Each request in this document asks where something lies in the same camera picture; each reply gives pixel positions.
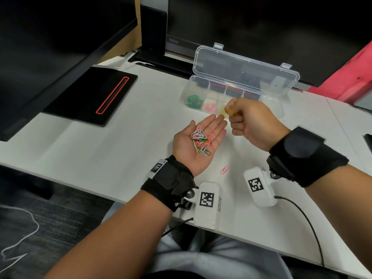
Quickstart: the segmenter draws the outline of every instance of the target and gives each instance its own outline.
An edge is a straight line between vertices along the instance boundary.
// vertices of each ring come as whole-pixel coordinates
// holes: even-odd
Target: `person's right hand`
[[[254,146],[267,152],[290,132],[264,103],[256,100],[232,99],[225,111],[229,115],[233,135],[244,135]]]

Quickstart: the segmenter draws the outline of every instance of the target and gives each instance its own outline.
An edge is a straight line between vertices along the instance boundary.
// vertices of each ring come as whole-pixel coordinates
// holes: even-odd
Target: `person's left arm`
[[[195,152],[190,135],[195,122],[174,136],[173,155],[193,176],[211,163],[226,134],[223,116],[211,115],[198,124],[206,134],[215,131],[205,157]],[[46,279],[138,278],[154,253],[172,211],[146,191],[128,203],[69,251],[46,275]]]

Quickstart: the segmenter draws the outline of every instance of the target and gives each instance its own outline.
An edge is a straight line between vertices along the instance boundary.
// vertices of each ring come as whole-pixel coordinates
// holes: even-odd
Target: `gray carpet floor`
[[[95,229],[112,201],[80,190],[53,184],[54,195],[45,200],[18,189],[0,178],[0,203],[33,213],[40,224],[37,233],[5,252],[7,258],[28,253],[15,265],[0,273],[0,279],[38,279],[73,246]],[[18,242],[36,229],[25,212],[0,208],[0,250]],[[11,262],[0,260],[0,270]]]

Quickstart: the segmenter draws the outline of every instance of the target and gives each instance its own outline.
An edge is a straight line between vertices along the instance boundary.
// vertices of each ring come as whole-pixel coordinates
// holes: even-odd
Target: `transparent lid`
[[[223,51],[223,45],[214,43],[213,48],[199,46],[196,49],[193,71],[205,78],[258,94],[278,97],[300,79],[291,65],[267,64]]]

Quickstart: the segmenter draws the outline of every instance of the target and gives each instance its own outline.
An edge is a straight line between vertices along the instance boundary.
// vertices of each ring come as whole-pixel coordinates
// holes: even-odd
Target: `yellow paper clip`
[[[239,115],[237,112],[234,112],[233,110],[227,110],[227,112],[232,113],[233,115]]]

